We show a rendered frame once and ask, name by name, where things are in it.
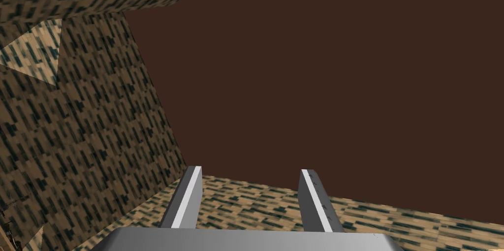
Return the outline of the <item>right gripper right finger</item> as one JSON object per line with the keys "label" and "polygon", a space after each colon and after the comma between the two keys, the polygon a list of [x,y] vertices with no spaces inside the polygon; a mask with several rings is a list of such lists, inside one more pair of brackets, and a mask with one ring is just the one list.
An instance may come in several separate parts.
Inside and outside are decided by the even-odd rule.
{"label": "right gripper right finger", "polygon": [[314,170],[300,171],[297,198],[305,232],[344,232],[331,200]]}

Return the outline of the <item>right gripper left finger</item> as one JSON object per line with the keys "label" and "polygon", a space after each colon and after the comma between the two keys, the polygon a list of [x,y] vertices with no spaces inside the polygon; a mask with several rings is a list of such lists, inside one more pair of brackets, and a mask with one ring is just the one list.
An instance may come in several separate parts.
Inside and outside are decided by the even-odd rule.
{"label": "right gripper left finger", "polygon": [[202,167],[189,166],[180,178],[159,228],[196,228],[202,193]]}

